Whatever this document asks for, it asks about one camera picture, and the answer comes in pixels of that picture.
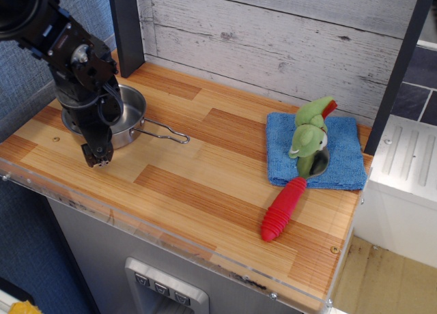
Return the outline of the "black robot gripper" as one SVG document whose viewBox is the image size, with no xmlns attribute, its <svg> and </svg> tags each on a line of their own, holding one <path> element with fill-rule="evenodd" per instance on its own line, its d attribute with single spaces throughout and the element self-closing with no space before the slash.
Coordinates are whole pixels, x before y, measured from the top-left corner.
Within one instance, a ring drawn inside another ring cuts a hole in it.
<svg viewBox="0 0 437 314">
<path fill-rule="evenodd" d="M 51 68 L 57 99 L 85 138 L 81 149 L 87 165 L 104 167 L 113 157 L 111 126 L 123 115 L 123 103 L 113 70 Z"/>
</svg>

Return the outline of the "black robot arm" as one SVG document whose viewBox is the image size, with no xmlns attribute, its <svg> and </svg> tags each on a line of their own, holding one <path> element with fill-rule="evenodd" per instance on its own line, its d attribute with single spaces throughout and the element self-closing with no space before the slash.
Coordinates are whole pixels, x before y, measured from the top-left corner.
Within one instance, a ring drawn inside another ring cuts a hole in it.
<svg viewBox="0 0 437 314">
<path fill-rule="evenodd" d="M 124 113 L 109 47 L 88 33 L 59 0 L 1 0 L 1 39 L 47 62 L 65 123 L 84 138 L 89 167 L 113 157 L 111 126 Z"/>
</svg>

